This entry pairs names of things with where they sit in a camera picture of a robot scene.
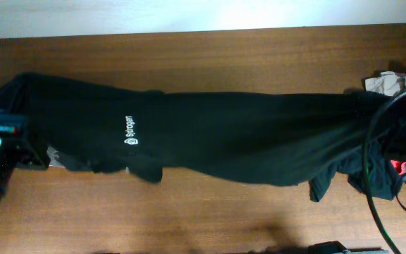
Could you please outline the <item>black logo t-shirt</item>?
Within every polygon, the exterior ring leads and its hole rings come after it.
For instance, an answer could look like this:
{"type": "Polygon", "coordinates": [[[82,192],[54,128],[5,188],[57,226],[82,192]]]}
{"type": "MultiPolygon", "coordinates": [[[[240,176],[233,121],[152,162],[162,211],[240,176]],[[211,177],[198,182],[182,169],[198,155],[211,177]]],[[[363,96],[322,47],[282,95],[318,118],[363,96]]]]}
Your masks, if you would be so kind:
{"type": "Polygon", "coordinates": [[[386,96],[131,91],[24,73],[0,90],[71,171],[127,169],[159,182],[185,167],[243,183],[291,186],[357,150],[386,96]]]}

